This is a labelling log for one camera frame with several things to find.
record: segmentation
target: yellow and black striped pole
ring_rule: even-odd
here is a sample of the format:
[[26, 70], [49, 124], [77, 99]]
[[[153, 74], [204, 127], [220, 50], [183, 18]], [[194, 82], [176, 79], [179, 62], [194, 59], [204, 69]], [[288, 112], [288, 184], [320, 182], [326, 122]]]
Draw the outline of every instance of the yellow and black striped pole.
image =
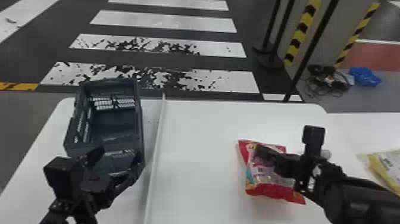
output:
[[314, 22], [314, 17], [321, 6], [321, 0], [310, 0], [305, 9], [303, 16], [300, 19], [296, 32], [290, 42], [289, 49], [284, 58], [285, 66], [292, 66], [295, 58], [300, 50], [300, 46], [305, 40], [307, 31]]
[[345, 60], [346, 56], [349, 54], [351, 48], [353, 47], [355, 41], [360, 37], [361, 32], [364, 30], [364, 28], [368, 25], [370, 22], [372, 16], [376, 12], [376, 10], [379, 8], [380, 3], [373, 3], [372, 6], [368, 9], [367, 15], [361, 20], [357, 28], [355, 29], [354, 34], [351, 36], [349, 41], [347, 41], [346, 47], [343, 49], [343, 51], [340, 53], [339, 57], [337, 58], [334, 67], [337, 69], [340, 67], [342, 62]]

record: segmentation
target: black pole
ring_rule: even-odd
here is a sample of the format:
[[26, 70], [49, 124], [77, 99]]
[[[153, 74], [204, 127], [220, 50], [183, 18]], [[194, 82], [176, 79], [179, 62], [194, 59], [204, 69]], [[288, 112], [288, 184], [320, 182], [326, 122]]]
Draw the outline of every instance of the black pole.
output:
[[279, 28], [278, 34], [276, 36], [274, 49], [272, 50], [272, 54], [270, 56], [270, 62], [274, 61], [274, 58], [278, 52], [278, 47], [280, 45], [280, 42], [282, 41], [283, 33], [285, 32], [285, 28], [286, 28], [286, 25], [288, 24], [289, 17], [290, 17], [290, 14], [292, 13], [294, 5], [295, 5], [295, 0], [289, 0], [289, 3], [287, 3], [285, 14], [283, 16], [282, 23], [280, 24], [280, 28]]
[[278, 10], [279, 10], [279, 7], [280, 7], [280, 1], [281, 0], [275, 0], [274, 9], [272, 11], [270, 23], [268, 24], [268, 29], [267, 29], [267, 32], [265, 33], [261, 49], [258, 49], [256, 46], [253, 46], [254, 51], [256, 51], [257, 53], [260, 53], [260, 54], [270, 54], [271, 53], [268, 50], [268, 48], [270, 47], [270, 37], [271, 37], [271, 34], [272, 34], [272, 29], [274, 28], [276, 15], [278, 15]]
[[335, 11], [338, 3], [339, 3], [339, 0], [331, 0], [330, 1], [328, 9], [326, 10], [324, 17], [322, 18], [322, 21], [321, 21], [320, 25], [318, 26], [318, 29], [310, 43], [310, 46], [307, 49], [307, 52], [305, 53], [303, 60], [301, 61], [299, 69], [297, 69], [296, 75], [292, 81], [292, 85], [290, 86], [290, 89], [286, 93], [285, 98], [283, 99], [283, 102], [289, 102], [289, 99], [292, 96], [293, 91], [296, 89], [296, 85], [299, 82], [300, 77], [303, 74], [312, 54], [314, 53], [314, 50], [315, 50], [318, 42], [320, 41], [321, 36], [324, 33], [325, 28], [328, 25], [329, 20], [332, 17], [332, 14]]
[[260, 65], [270, 68], [270, 69], [281, 69], [284, 64], [283, 61], [278, 56], [278, 48], [282, 41], [283, 34], [285, 32], [286, 26], [288, 25], [290, 14], [292, 13], [293, 6], [295, 5], [295, 0], [289, 0], [285, 13], [280, 24], [278, 34], [276, 35], [275, 44], [273, 46], [270, 55], [257, 55], [257, 61]]

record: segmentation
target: tangled wires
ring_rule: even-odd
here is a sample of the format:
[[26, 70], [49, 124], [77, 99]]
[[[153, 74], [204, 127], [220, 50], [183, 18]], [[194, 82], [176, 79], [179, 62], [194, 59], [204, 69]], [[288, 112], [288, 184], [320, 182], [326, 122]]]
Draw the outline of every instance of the tangled wires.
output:
[[[311, 74], [308, 78], [303, 79], [305, 81], [303, 92], [310, 98], [320, 99], [325, 95], [339, 98], [350, 88], [349, 80], [336, 69], [309, 66], [308, 70]], [[345, 82], [335, 77], [335, 74], [342, 76]]]

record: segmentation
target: red snack bag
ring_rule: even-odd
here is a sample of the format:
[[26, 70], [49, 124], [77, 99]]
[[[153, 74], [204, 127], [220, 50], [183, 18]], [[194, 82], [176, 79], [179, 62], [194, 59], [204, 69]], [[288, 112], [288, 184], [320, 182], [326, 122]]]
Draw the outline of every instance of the red snack bag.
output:
[[283, 178], [274, 172], [272, 164], [254, 159], [257, 145], [269, 147], [285, 153], [281, 145], [269, 145], [255, 141], [239, 140], [239, 149], [246, 164], [246, 193], [251, 196], [263, 195], [270, 198], [284, 199], [289, 202], [305, 204], [304, 197], [293, 190], [294, 179]]

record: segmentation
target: white table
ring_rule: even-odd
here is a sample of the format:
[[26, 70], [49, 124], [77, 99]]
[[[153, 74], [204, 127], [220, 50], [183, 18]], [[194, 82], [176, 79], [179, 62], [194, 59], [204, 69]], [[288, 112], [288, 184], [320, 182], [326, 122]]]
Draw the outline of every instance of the white table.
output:
[[304, 125], [326, 128], [324, 148], [347, 174], [367, 178], [328, 114], [314, 104], [167, 101], [146, 208], [146, 224], [328, 223], [321, 208], [245, 194], [238, 139], [302, 153]]
[[[0, 223], [38, 223], [54, 199], [42, 168], [62, 147], [73, 99], [55, 109], [0, 198]], [[160, 101], [143, 101], [146, 156], [151, 158]], [[140, 180], [108, 210], [106, 223], [328, 223], [321, 208], [244, 192], [245, 169], [238, 139], [282, 144], [302, 153], [304, 125], [327, 129], [325, 149], [350, 175], [368, 175], [326, 112], [312, 104], [167, 101], [154, 155]], [[147, 197], [150, 172], [151, 187]]]
[[[62, 100], [43, 127], [0, 197], [0, 223], [39, 223], [55, 199], [43, 167], [56, 156], [65, 156], [63, 140], [73, 112], [73, 98]], [[142, 100], [145, 156], [152, 157], [161, 100]], [[150, 166], [134, 186], [123, 192], [108, 210], [97, 215], [100, 224], [143, 223]]]
[[342, 131], [370, 179], [387, 186], [371, 170], [367, 154], [400, 149], [400, 113], [345, 113], [329, 116]]

